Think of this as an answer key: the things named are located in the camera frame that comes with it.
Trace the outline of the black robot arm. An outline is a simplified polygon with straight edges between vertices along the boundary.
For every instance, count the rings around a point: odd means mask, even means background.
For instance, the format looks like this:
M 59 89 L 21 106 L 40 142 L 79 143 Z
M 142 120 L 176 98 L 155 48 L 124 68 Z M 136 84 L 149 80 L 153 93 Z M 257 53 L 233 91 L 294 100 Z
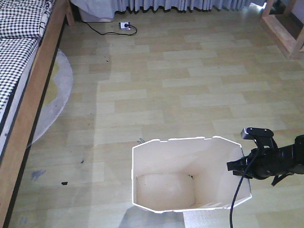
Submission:
M 294 144 L 278 147 L 272 137 L 254 136 L 257 147 L 250 154 L 227 163 L 228 171 L 247 179 L 264 180 L 274 177 L 275 186 L 287 176 L 304 173 L 304 136 L 295 138 Z

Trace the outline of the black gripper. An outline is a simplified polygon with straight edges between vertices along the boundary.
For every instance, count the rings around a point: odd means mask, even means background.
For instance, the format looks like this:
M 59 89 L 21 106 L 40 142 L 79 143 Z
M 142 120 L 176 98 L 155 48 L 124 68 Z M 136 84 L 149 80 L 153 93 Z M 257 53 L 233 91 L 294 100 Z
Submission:
M 227 162 L 228 171 L 233 175 L 243 176 L 247 179 L 264 180 L 271 176 L 283 174 L 278 150 L 265 149 L 261 154 L 257 148 L 252 149 L 248 156 L 244 156 L 236 161 Z

